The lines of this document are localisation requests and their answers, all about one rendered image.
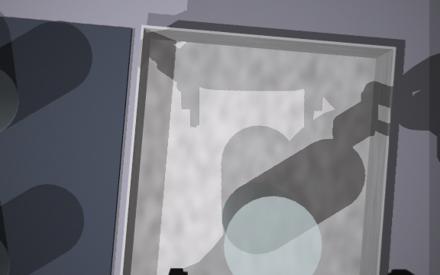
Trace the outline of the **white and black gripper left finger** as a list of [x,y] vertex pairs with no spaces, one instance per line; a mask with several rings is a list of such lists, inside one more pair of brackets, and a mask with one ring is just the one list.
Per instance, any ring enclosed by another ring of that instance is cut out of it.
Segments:
[[170,268],[168,275],[188,275],[188,272],[183,272],[183,268]]

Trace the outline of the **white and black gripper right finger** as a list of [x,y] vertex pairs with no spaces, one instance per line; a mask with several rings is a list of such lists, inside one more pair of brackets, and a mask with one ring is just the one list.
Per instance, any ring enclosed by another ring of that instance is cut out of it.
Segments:
[[391,270],[391,273],[388,273],[387,275],[415,275],[415,274],[411,273],[408,270],[393,269]]

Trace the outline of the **grey rectangular tray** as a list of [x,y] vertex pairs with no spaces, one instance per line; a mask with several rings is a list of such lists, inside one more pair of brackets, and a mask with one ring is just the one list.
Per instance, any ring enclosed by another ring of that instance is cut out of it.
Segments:
[[141,25],[120,275],[233,275],[222,210],[269,183],[313,275],[379,275],[396,47]]

